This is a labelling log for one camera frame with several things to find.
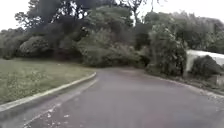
sky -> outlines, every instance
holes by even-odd
[[[18,23],[14,19],[17,12],[28,10],[29,0],[0,0],[0,30],[16,28]],[[194,13],[196,16],[217,18],[224,22],[224,1],[223,0],[160,0],[155,4],[156,12],[180,12]],[[142,15],[151,10],[151,5],[141,7]]]

concrete curb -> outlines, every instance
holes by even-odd
[[[7,104],[0,105],[0,121],[4,121],[13,116],[16,116],[19,113],[22,113],[29,108],[35,107],[38,104],[41,104],[47,100],[50,100],[53,97],[58,96],[59,94],[62,94],[68,91],[69,89],[74,87],[74,85],[79,85],[84,82],[88,82],[90,80],[93,80],[95,77],[96,77],[96,72],[93,73],[92,75],[83,77],[72,83],[62,85],[58,88],[48,90],[43,93],[38,93],[38,94],[35,94],[34,96],[22,98]]]

road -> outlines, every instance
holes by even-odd
[[[223,128],[223,103],[134,70],[104,69],[98,82],[24,128]]]

grass lawn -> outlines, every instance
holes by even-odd
[[[93,73],[75,63],[0,59],[0,104],[70,83]]]

shrub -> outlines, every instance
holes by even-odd
[[[0,33],[1,55],[11,59],[17,55],[20,45],[28,40],[29,35],[23,29],[9,29]]]
[[[55,57],[61,60],[81,58],[81,53],[75,47],[76,42],[69,36],[65,37],[59,42],[58,48],[55,50]]]
[[[149,68],[155,68],[158,73],[165,75],[182,75],[186,62],[184,45],[176,41],[173,34],[163,25],[154,26],[150,38],[150,66],[147,71],[152,70]]]
[[[222,74],[223,69],[216,63],[210,56],[204,56],[197,58],[190,73],[194,76],[202,78],[209,78],[212,75]]]
[[[24,57],[38,57],[51,50],[48,42],[41,36],[33,36],[24,42],[20,48],[20,53]]]
[[[108,30],[92,32],[78,42],[77,47],[82,53],[83,63],[89,66],[131,65],[139,60],[130,47],[111,42],[111,33]]]

